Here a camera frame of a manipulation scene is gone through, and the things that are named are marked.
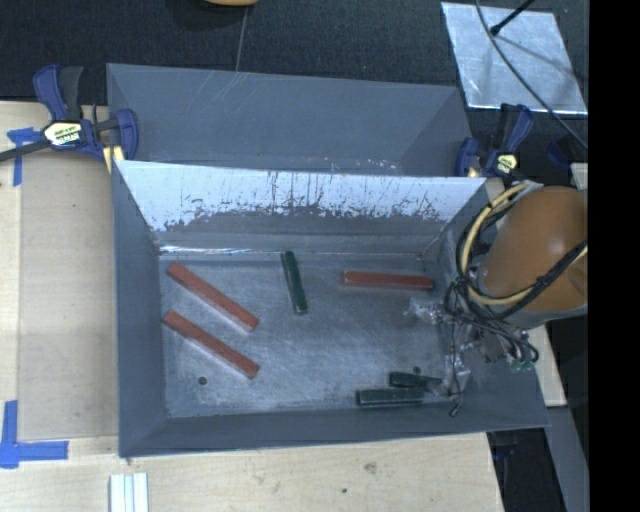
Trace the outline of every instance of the black floor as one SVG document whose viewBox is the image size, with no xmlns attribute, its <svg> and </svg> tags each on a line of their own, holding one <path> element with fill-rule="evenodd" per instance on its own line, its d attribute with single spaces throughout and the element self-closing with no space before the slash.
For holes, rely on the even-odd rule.
<svg viewBox="0 0 640 512">
<path fill-rule="evenodd" d="M 519 3 L 481 1 L 512 9 Z M 260 0 L 248 9 L 201 0 L 0 5 L 2 99 L 35 100 L 32 76 L 50 63 L 86 69 L 80 88 L 85 104 L 106 104 L 107 62 L 459 85 L 440 2 L 433 0 Z M 555 14 L 588 105 L 589 0 L 539 0 L 531 9 Z M 496 131 L 496 112 L 469 110 L 468 119 L 476 137 Z M 567 123 L 588 140 L 585 119 Z M 520 148 L 521 170 L 546 184 L 567 184 L 567 172 L 546 158 L 549 143 L 563 138 L 555 120 L 535 114 Z M 587 161 L 584 151 L 573 149 L 576 161 Z M 586 319 L 552 322 L 549 332 L 588 457 Z M 506 475 L 508 512 L 564 510 L 541 430 L 490 439 L 498 474 Z"/>
</svg>

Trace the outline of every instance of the red block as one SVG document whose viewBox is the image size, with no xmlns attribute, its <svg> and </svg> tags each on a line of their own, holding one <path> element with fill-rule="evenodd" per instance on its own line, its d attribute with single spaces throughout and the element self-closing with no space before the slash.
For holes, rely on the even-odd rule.
<svg viewBox="0 0 640 512">
<path fill-rule="evenodd" d="M 179 263 L 172 263 L 167 274 L 245 331 L 251 332 L 258 325 L 257 317 Z"/>
<path fill-rule="evenodd" d="M 430 290 L 433 281 L 425 276 L 405 274 L 376 274 L 349 270 L 342 273 L 344 286 L 392 288 L 396 290 Z"/>
<path fill-rule="evenodd" d="M 169 311 L 163 321 L 167 327 L 176 331 L 180 336 L 199 343 L 248 378 L 253 379 L 258 370 L 260 370 L 260 366 L 257 363 L 243 356 L 240 352 L 236 352 L 230 346 L 214 338 L 207 331 L 196 324 L 192 324 L 175 311 Z"/>
</svg>

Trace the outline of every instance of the black wire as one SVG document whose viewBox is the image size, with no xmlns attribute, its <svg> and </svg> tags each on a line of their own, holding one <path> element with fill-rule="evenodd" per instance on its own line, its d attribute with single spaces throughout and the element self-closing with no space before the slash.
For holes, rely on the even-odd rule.
<svg viewBox="0 0 640 512">
<path fill-rule="evenodd" d="M 454 311 L 457 309 L 457 307 L 458 307 L 458 294 L 456 294 L 456 300 L 455 300 L 455 303 L 453 305 Z M 455 320 L 454 320 L 453 322 L 451 322 L 451 372 L 453 373 L 453 380 L 456 383 L 456 387 L 458 389 L 458 392 L 456 394 L 456 403 L 453 406 L 453 408 L 449 411 L 449 416 L 451 416 L 452 418 L 456 414 L 458 414 L 458 411 L 460 410 L 460 407 L 462 406 L 462 387 L 460 386 L 460 381 L 458 380 L 458 374 L 456 373 L 457 353 L 456 353 L 455 328 L 456 328 L 456 324 L 455 324 Z"/>
<path fill-rule="evenodd" d="M 564 128 L 567 131 L 567 133 L 569 133 L 569 135 L 571 135 L 578 142 L 578 144 L 580 144 L 585 150 L 588 151 L 589 146 L 586 144 L 586 142 L 584 142 L 578 136 L 578 134 L 575 133 L 569 127 L 569 125 L 567 125 L 567 123 L 565 123 L 562 119 L 560 119 L 560 116 L 558 116 L 558 114 L 556 114 L 553 111 L 553 109 L 533 90 L 533 88 L 522 77 L 522 75 L 518 73 L 518 70 L 513 67 L 513 64 L 511 64 L 509 59 L 507 59 L 506 55 L 504 54 L 502 49 L 498 46 L 498 43 L 496 43 L 493 35 L 491 34 L 491 29 L 489 28 L 489 25 L 487 25 L 487 21 L 484 19 L 484 14 L 482 14 L 482 9 L 480 8 L 480 2 L 478 0 L 474 0 L 474 2 L 476 4 L 476 11 L 478 12 L 478 16 L 480 17 L 480 22 L 482 23 L 482 28 L 484 28 L 484 31 L 486 32 L 487 37 L 489 38 L 489 41 L 491 41 L 491 44 L 496 49 L 496 51 L 498 52 L 498 54 L 500 55 L 504 63 L 507 65 L 507 67 L 511 70 L 511 72 L 518 79 L 518 81 L 524 86 L 524 88 L 527 89 L 527 91 L 529 91 L 529 93 L 538 101 L 538 103 L 540 103 L 540 105 L 542 105 L 542 107 L 544 107 L 544 109 L 549 114 L 551 114 L 551 117 L 553 117 L 556 121 L 558 121 L 558 123 L 560 123 L 560 126 L 562 126 L 562 128 Z"/>
</svg>

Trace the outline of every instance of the clamp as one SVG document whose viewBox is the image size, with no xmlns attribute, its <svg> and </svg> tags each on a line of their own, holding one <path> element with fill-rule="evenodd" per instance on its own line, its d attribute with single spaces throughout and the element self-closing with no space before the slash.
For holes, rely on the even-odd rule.
<svg viewBox="0 0 640 512">
<path fill-rule="evenodd" d="M 533 126 L 533 114 L 524 105 L 500 106 L 500 121 L 495 137 L 480 140 L 467 137 L 458 152 L 455 175 L 461 177 L 503 179 L 522 178 L 517 170 L 516 150 Z"/>
<path fill-rule="evenodd" d="M 38 97 L 51 114 L 51 122 L 40 131 L 40 140 L 0 153 L 0 162 L 21 157 L 41 149 L 73 151 L 96 160 L 105 160 L 106 144 L 100 141 L 100 132 L 118 129 L 119 145 L 123 156 L 131 159 L 138 148 L 138 128 L 135 114 L 130 109 L 120 109 L 115 117 L 103 122 L 82 118 L 78 104 L 78 83 L 83 68 L 61 68 L 50 64 L 39 70 L 33 78 Z"/>
</svg>

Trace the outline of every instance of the gray bin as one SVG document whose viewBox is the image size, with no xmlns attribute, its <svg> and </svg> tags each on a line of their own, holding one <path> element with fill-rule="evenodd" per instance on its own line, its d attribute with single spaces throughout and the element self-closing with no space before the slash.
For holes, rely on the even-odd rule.
<svg viewBox="0 0 640 512">
<path fill-rule="evenodd" d="M 534 372 L 473 353 L 455 418 L 435 396 L 355 401 L 391 371 L 446 371 L 450 332 L 402 320 L 411 297 L 442 299 L 455 242 L 487 201 L 484 180 L 447 176 L 468 135 L 455 89 L 118 65 L 109 104 L 132 108 L 141 133 L 136 160 L 112 176 L 121 456 L 547 423 Z M 292 310 L 283 250 L 298 259 L 306 315 Z M 257 328 L 240 332 L 177 285 L 174 261 L 259 317 Z M 344 270 L 423 274 L 435 286 L 346 288 Z M 164 326 L 169 310 L 260 364 L 257 376 Z"/>
</svg>

